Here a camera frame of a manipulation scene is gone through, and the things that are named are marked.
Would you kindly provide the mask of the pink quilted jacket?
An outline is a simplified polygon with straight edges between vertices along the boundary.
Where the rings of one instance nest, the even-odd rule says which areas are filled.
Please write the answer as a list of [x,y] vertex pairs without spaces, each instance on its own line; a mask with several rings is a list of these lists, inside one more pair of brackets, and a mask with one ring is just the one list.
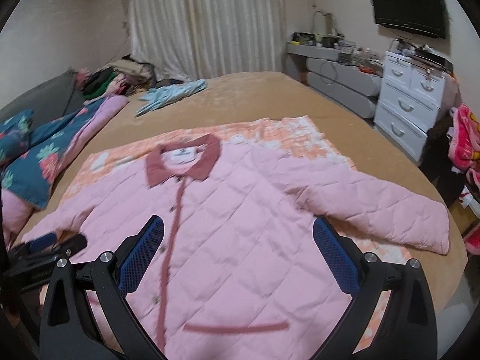
[[128,303],[169,359],[309,359],[350,303],[312,236],[318,216],[437,254],[442,203],[324,158],[214,135],[159,145],[63,202],[29,232],[115,250],[152,216],[165,235]]

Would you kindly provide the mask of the pile of clothes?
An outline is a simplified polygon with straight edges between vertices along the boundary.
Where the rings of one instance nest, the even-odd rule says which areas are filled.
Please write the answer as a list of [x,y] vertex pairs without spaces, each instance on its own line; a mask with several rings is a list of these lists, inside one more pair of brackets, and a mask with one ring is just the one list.
[[96,72],[78,72],[78,86],[86,102],[110,95],[129,96],[157,84],[155,67],[126,55]]

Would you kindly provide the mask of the blue floral pink quilt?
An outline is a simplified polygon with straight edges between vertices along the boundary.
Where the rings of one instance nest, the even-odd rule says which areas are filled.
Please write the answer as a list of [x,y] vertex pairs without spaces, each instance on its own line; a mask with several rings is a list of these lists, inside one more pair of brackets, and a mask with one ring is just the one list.
[[36,127],[23,141],[14,135],[12,152],[1,147],[1,218],[8,244],[33,211],[47,208],[58,175],[127,103],[121,95],[101,98]]

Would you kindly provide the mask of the grey bed headboard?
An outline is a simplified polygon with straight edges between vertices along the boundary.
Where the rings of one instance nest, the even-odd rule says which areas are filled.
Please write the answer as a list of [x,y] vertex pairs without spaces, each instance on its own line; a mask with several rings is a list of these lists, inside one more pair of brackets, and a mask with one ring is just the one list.
[[82,92],[77,88],[77,72],[68,69],[1,108],[1,122],[30,109],[33,110],[31,127],[36,128],[78,110],[83,103]]

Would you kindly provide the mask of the pink patterned blanket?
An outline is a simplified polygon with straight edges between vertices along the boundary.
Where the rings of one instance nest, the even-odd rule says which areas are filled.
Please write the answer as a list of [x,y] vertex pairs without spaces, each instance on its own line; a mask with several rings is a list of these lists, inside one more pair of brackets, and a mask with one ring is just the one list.
[[451,108],[450,116],[448,158],[452,170],[465,178],[460,204],[479,218],[479,119],[465,104]]

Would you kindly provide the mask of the light blue garment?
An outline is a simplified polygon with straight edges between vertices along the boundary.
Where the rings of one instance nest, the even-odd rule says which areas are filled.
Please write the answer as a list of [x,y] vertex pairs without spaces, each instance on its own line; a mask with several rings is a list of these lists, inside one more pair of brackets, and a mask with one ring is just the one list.
[[157,111],[168,105],[174,104],[184,98],[197,94],[208,87],[204,79],[191,81],[185,84],[172,84],[160,88],[151,88],[140,96],[139,100],[144,102],[135,116],[144,116],[151,111]]

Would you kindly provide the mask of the orange white plaid blanket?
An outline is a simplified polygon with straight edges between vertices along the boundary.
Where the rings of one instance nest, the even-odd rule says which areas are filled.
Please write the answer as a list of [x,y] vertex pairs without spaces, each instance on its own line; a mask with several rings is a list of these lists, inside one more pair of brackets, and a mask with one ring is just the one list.
[[[326,138],[326,135],[318,131],[308,116],[281,120],[263,118],[212,127],[183,128],[125,145],[114,143],[112,148],[94,150],[93,154],[90,154],[83,162],[59,204],[77,195],[84,187],[120,170],[120,167],[144,157],[160,143],[193,140],[208,133],[216,135],[223,142],[245,143],[274,150],[284,150],[295,157],[310,159],[325,157],[333,163],[349,164],[352,169],[356,168],[352,160],[343,156]],[[374,240],[374,238],[368,239],[364,233],[350,228],[347,223],[332,220],[332,225],[340,235],[349,236],[362,252],[375,253],[384,262],[404,264],[411,258],[411,253],[405,247],[388,244],[382,240]],[[390,292],[383,292],[379,297],[373,316],[354,352],[364,350],[372,344],[389,297]]]

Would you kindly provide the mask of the white drawer chest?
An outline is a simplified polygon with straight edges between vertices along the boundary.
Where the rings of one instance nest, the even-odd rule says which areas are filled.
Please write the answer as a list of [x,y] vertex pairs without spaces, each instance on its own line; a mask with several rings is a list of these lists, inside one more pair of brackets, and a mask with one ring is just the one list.
[[451,75],[388,51],[373,128],[420,164],[428,130],[450,111],[458,94]]

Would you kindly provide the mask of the grey vanity desk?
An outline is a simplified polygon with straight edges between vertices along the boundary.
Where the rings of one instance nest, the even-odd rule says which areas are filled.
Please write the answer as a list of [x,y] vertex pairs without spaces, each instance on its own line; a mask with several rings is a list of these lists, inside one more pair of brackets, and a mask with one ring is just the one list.
[[338,61],[339,51],[319,46],[286,46],[287,74],[362,119],[375,115],[382,78]]

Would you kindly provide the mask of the tan bed cover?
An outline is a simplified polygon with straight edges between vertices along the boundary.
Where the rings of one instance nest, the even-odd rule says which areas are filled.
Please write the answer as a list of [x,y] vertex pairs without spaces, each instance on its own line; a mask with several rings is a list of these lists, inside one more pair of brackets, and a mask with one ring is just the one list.
[[141,103],[128,104],[85,146],[58,178],[44,211],[32,215],[23,231],[27,237],[39,222],[54,212],[68,186],[89,155],[183,128],[308,116],[318,130],[351,159],[356,168],[389,180],[434,201],[442,198],[419,169],[365,121],[280,72],[234,73],[211,79],[208,88],[159,111],[135,117]]

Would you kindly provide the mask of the white striped curtain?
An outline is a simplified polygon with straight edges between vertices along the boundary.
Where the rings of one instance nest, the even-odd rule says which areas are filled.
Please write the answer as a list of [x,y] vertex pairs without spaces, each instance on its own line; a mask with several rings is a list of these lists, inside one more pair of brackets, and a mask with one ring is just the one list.
[[131,54],[160,79],[280,72],[285,0],[129,0]]

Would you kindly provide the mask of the black wall television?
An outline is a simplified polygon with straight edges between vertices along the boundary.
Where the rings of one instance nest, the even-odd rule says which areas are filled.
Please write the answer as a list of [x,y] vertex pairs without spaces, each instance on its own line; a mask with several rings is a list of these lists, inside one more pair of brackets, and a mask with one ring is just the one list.
[[390,29],[444,39],[447,36],[443,0],[371,0],[374,23]]

